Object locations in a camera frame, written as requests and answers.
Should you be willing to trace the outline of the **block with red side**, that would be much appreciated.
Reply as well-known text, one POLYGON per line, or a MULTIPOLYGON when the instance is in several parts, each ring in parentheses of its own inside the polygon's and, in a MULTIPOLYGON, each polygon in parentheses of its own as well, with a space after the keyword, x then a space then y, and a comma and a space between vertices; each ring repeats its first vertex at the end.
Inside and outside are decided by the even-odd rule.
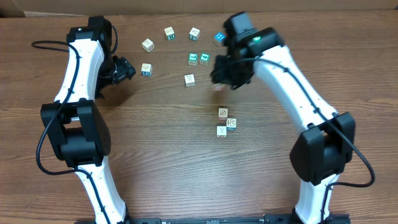
POLYGON ((228 109, 227 108, 219 108, 218 110, 218 119, 226 120, 228 118, 228 109))

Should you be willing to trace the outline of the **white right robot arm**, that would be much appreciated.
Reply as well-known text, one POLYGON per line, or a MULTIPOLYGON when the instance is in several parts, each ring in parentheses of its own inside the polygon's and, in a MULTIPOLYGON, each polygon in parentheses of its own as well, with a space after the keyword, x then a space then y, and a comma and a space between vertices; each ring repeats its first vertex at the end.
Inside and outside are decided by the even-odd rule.
POLYGON ((261 223, 350 223, 329 210, 332 191, 352 160, 355 122, 330 106, 304 77, 275 29, 227 27, 227 54, 217 56, 214 83, 237 89, 252 76, 264 81, 292 119, 298 138, 289 158, 300 177, 298 202, 290 214, 265 214, 261 223))

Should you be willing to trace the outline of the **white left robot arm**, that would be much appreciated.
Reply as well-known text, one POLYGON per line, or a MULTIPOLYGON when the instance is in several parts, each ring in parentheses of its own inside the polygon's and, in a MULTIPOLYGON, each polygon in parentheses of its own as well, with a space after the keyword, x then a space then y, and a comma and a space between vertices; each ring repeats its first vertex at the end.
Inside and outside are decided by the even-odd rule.
POLYGON ((67 70, 53 103, 40 109, 44 131, 37 166, 48 175, 76 174, 93 206, 94 223, 130 223, 109 167, 111 135, 95 99, 104 87, 131 79, 136 70, 115 56, 116 28, 103 16, 71 28, 62 44, 69 53, 67 70))

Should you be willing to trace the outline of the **block with red G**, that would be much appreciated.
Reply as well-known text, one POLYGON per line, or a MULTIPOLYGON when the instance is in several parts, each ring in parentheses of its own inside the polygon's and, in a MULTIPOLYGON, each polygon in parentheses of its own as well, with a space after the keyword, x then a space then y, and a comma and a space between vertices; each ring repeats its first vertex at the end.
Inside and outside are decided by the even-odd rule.
POLYGON ((226 85, 223 83, 215 83, 213 85, 213 89, 214 89, 214 91, 222 91, 222 90, 224 90, 225 86, 226 85))

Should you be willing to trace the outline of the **block with blue H side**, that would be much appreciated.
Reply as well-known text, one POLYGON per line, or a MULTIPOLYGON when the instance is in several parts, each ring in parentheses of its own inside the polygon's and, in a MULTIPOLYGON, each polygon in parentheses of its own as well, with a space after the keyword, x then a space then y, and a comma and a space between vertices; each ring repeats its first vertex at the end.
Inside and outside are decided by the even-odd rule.
POLYGON ((227 130, 236 130, 237 119, 236 118, 227 118, 226 119, 226 129, 227 130))

